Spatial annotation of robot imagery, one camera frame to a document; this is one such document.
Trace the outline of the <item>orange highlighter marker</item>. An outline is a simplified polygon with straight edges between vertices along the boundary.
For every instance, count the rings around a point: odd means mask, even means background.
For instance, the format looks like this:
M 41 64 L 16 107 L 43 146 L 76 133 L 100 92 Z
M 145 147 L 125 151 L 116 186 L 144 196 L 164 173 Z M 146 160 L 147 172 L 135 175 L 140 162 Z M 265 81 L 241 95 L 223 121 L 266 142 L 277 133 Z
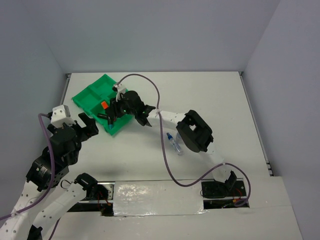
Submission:
M 103 101 L 103 102 L 101 103 L 101 106 L 102 106 L 102 108 L 103 108 L 104 110 L 106 110 L 106 109 L 109 107 L 109 105 L 108 105 L 108 103 L 107 103 L 106 101 Z

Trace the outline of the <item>clear spray bottle blue cap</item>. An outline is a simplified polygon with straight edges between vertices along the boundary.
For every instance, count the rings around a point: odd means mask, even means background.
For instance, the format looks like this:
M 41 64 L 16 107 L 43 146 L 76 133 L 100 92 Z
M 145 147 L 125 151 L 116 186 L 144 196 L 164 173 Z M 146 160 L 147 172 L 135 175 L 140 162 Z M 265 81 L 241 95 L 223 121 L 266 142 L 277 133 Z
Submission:
M 183 150 L 180 147 L 180 145 L 178 144 L 178 142 L 174 139 L 174 137 L 169 132 L 166 133 L 166 136 L 167 136 L 167 139 L 170 142 L 170 145 L 172 146 L 172 148 L 175 150 L 175 152 L 179 156 L 181 156 L 183 154 Z

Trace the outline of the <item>pink highlighter marker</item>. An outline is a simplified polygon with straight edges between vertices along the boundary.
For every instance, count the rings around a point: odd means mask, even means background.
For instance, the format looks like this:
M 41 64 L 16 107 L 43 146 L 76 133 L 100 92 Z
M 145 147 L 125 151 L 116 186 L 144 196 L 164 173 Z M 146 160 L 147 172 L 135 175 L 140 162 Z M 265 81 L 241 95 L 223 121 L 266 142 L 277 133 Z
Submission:
M 106 114 L 101 114 L 101 113 L 99 113 L 99 114 L 97 115 L 97 117 L 98 117 L 98 118 L 101 118 L 101 119 L 107 119 L 107 118 L 108 118 L 108 116 L 107 116 Z

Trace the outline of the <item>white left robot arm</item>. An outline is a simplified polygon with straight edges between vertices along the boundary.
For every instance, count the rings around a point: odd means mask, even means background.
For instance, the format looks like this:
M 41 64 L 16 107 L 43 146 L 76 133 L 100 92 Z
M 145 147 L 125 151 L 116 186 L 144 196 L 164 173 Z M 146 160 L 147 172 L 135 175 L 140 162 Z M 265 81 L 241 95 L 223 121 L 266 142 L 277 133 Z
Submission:
M 69 173 L 69 166 L 77 163 L 82 143 L 99 133 L 94 119 L 85 113 L 78 116 L 84 127 L 64 112 L 38 115 L 47 146 L 26 174 L 22 193 L 11 213 L 0 218 L 4 222 L 0 228 L 2 240 L 41 240 L 76 203 L 98 195 L 98 181 L 82 173 L 61 196 L 43 207 Z

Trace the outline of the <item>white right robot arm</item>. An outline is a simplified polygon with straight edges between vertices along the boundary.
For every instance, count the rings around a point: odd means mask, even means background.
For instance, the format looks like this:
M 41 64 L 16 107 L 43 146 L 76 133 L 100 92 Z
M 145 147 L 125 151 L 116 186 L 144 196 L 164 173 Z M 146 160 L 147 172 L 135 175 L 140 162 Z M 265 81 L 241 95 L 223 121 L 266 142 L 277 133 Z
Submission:
M 114 129 L 115 123 L 127 115 L 133 116 L 141 126 L 158 126 L 160 128 L 164 164 L 170 178 L 178 186 L 191 187 L 212 174 L 213 179 L 217 181 L 217 190 L 221 195 L 228 196 L 235 190 L 236 175 L 228 169 L 228 164 L 217 153 L 214 147 L 212 129 L 195 110 L 189 110 L 187 113 L 160 110 L 157 105 L 145 104 L 138 93 L 133 90 L 117 93 L 109 101 L 103 101 L 101 106 L 104 111 L 103 117 L 107 119 L 110 129 Z M 191 183 L 183 184 L 179 182 L 169 167 L 164 146 L 164 138 L 168 138 L 170 141 L 173 138 L 165 133 L 164 129 L 176 130 L 186 148 L 209 160 L 214 166 Z

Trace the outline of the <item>green compartment tray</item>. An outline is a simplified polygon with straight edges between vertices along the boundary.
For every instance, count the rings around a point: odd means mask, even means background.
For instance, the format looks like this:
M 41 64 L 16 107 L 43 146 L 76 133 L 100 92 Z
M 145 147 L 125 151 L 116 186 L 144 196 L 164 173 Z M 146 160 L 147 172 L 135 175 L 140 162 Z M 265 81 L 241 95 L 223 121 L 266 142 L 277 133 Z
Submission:
M 95 119 L 97 123 L 102 125 L 104 130 L 111 136 L 119 132 L 133 118 L 131 115 L 124 115 L 113 123 L 113 128 L 109 128 L 108 121 L 98 117 L 98 114 L 105 113 L 102 102 L 109 104 L 110 100 L 116 97 L 116 92 L 112 90 L 114 84 L 116 84 L 116 81 L 107 74 L 104 74 L 98 80 L 72 97 L 75 105 L 81 108 L 88 116 Z

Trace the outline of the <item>silver tape sheet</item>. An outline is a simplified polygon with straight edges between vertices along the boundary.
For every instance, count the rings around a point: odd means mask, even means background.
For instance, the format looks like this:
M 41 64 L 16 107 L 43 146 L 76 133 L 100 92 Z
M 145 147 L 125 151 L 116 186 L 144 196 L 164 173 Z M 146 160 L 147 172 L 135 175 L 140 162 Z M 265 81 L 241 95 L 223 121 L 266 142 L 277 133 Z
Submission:
M 172 180 L 117 181 L 113 214 L 119 217 L 185 216 L 203 214 L 202 186 L 182 187 Z

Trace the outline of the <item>black mounting rail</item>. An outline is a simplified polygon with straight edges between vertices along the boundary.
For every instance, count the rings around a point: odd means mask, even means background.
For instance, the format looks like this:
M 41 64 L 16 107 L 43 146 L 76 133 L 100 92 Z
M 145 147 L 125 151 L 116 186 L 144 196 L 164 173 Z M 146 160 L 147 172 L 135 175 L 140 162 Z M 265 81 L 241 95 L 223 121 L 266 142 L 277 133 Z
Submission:
M 236 208 L 237 202 L 247 197 L 245 184 L 237 180 L 232 189 L 227 192 L 218 187 L 218 182 L 212 179 L 199 182 L 200 195 L 203 198 L 204 210 Z M 114 188 L 115 182 L 98 183 L 97 193 L 86 196 L 76 203 L 71 212 L 99 212 L 101 216 L 118 217 L 114 215 Z

